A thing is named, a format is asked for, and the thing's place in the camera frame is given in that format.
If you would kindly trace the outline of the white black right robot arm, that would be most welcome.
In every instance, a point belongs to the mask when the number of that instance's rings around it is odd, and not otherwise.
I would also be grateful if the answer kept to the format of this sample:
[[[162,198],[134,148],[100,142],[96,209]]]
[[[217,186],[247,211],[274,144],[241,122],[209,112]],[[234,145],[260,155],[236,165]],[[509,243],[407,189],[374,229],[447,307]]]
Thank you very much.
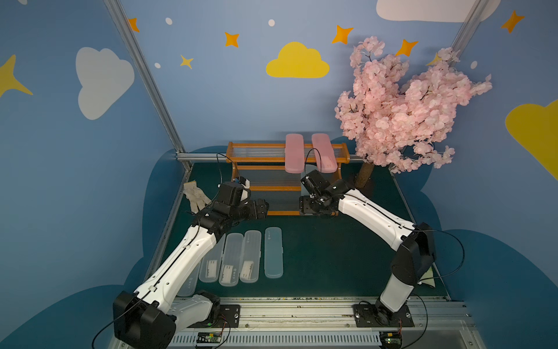
[[[375,304],[378,316],[392,318],[436,260],[432,228],[392,214],[343,179],[331,183],[317,170],[303,175],[301,183],[308,192],[299,199],[302,215],[342,213],[366,226],[395,251],[391,276]]]

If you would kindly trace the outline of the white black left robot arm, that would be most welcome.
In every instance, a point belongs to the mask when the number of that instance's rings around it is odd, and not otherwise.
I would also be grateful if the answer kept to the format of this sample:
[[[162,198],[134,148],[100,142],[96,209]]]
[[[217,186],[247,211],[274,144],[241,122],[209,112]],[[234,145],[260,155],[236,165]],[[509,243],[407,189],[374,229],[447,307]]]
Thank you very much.
[[[225,234],[237,223],[267,217],[269,204],[251,199],[250,182],[239,177],[222,183],[215,199],[193,218],[173,253],[132,293],[113,302],[113,330],[132,348],[167,348],[177,332],[193,324],[219,321],[220,299],[208,292],[173,302],[183,284]]]

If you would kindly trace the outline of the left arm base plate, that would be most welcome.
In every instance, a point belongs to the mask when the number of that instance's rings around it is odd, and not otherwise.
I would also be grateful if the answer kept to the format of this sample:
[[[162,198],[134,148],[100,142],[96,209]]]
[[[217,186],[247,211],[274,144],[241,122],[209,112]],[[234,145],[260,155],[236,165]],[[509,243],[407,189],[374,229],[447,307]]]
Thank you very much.
[[[240,305],[221,305],[219,310],[212,310],[209,318],[190,326],[190,328],[238,328],[241,315]]]

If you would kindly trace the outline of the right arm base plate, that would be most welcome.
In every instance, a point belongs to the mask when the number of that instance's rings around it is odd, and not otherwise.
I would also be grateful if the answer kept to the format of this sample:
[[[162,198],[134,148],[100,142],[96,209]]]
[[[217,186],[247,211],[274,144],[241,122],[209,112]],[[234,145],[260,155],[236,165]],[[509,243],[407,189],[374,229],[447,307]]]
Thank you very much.
[[[404,304],[397,312],[392,312],[383,305],[376,306],[367,302],[353,305],[356,326],[367,327],[415,327],[409,307]]]

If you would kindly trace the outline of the pink pencil case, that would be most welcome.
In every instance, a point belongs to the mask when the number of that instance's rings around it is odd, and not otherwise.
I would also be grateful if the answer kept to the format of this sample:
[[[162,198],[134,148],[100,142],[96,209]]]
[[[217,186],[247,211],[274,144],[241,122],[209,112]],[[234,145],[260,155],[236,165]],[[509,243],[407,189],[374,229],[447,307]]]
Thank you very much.
[[[302,135],[286,135],[284,167],[287,173],[300,174],[305,170],[305,141]]]
[[[330,137],[325,133],[312,136],[312,147],[315,149],[315,159],[318,170],[322,173],[334,173],[338,164]]]

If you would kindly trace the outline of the light blue pencil case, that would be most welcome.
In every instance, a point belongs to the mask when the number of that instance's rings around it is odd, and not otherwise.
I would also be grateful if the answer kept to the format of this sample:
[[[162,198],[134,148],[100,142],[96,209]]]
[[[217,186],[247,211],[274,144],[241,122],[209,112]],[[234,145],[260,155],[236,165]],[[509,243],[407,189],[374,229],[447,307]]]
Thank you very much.
[[[264,274],[269,279],[283,276],[283,234],[279,227],[269,227],[264,235]]]

